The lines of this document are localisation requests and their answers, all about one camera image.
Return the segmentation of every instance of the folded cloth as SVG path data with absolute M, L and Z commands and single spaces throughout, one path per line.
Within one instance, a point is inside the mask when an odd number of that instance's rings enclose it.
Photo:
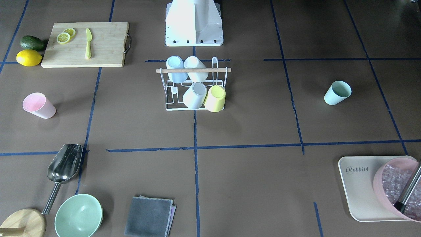
M 173 201 L 170 199 L 133 197 L 124 235 L 167 237 Z

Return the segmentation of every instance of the knife handle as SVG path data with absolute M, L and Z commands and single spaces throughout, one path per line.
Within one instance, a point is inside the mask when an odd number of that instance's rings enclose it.
M 91 43 L 89 41 L 86 42 L 85 58 L 86 59 L 90 59 L 91 58 Z

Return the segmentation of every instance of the yellow cup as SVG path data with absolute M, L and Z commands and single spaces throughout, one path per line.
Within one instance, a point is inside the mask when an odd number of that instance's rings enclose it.
M 219 112 L 225 105 L 225 90 L 222 86 L 212 86 L 209 88 L 205 98 L 205 108 L 210 112 Z

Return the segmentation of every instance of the cup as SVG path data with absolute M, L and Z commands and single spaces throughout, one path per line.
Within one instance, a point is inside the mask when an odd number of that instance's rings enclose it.
M 184 68 L 206 68 L 206 66 L 196 57 L 190 56 L 184 61 Z M 192 82 L 204 82 L 209 73 L 187 73 Z
M 219 112 L 225 105 L 225 89 L 222 86 L 212 86 L 205 98 L 205 108 L 210 112 Z
M 351 87 L 346 82 L 335 81 L 325 94 L 325 102 L 328 105 L 336 105 L 342 100 L 348 98 L 351 93 Z
M 206 92 L 205 85 L 199 82 L 193 83 L 184 93 L 183 102 L 189 109 L 196 110 L 202 107 Z
M 22 102 L 22 107 L 25 111 L 43 119 L 49 119 L 56 114 L 54 105 L 39 92 L 28 95 Z
M 178 56 L 171 56 L 167 59 L 167 69 L 181 69 L 184 68 L 183 60 Z M 187 80 L 187 73 L 168 73 L 170 81 L 174 83 L 181 83 Z

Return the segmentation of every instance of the avocado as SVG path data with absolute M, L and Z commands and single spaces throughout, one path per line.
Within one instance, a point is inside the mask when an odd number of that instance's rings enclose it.
M 33 49 L 36 51 L 45 50 L 45 43 L 35 36 L 26 35 L 21 39 L 21 46 L 24 49 Z

